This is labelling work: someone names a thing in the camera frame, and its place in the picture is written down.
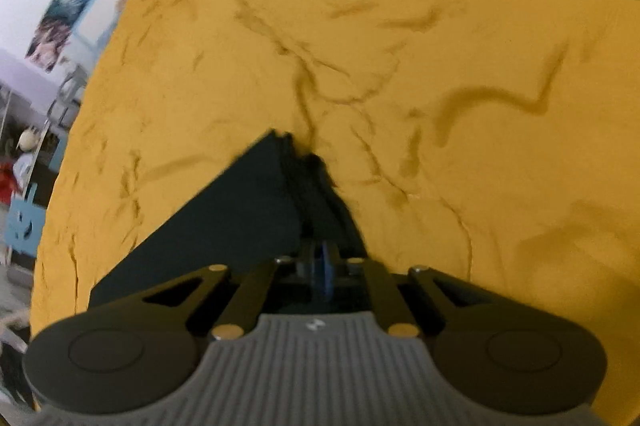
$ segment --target white logo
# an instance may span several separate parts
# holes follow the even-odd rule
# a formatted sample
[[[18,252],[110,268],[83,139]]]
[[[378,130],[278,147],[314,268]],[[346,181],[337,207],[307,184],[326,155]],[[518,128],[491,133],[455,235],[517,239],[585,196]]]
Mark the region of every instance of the white logo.
[[[318,319],[314,317],[311,321],[306,322],[306,328],[311,330],[312,332],[319,332],[319,330],[324,329],[326,327],[326,323],[322,321],[322,319]]]

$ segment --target wrinkled fabric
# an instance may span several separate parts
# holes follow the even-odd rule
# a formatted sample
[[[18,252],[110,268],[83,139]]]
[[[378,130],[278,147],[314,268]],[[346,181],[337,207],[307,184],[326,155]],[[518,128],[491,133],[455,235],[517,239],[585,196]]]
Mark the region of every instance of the wrinkled fabric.
[[[638,27],[635,0],[129,0],[47,212],[34,331],[85,310],[273,127],[326,161],[391,269],[430,265],[596,333],[609,368],[594,409],[627,424]]]

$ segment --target ribbed surface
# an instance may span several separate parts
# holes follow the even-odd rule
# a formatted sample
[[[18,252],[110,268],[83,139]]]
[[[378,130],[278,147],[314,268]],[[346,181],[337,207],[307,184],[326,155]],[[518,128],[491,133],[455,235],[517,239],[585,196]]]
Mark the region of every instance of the ribbed surface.
[[[389,337],[372,314],[318,318],[313,331],[312,316],[261,317],[246,337],[212,344],[191,379],[148,408],[104,417],[49,408],[33,426],[604,424],[586,406],[539,419],[487,410],[440,377],[419,340]]]

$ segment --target bed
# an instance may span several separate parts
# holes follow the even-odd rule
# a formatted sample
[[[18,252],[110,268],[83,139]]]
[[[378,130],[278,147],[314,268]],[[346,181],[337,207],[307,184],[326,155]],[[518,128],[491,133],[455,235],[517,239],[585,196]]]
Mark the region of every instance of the bed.
[[[47,211],[34,332],[270,128],[369,253],[592,330],[596,412],[640,413],[636,0],[129,0]],[[188,251],[176,251],[187,254]]]

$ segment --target red object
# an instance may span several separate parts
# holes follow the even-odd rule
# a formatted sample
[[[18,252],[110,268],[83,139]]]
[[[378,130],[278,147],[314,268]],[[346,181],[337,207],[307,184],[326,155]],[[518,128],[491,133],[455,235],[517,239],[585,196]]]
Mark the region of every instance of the red object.
[[[14,177],[14,164],[11,162],[0,163],[0,202],[9,205],[11,195],[15,191],[20,191],[20,186]]]

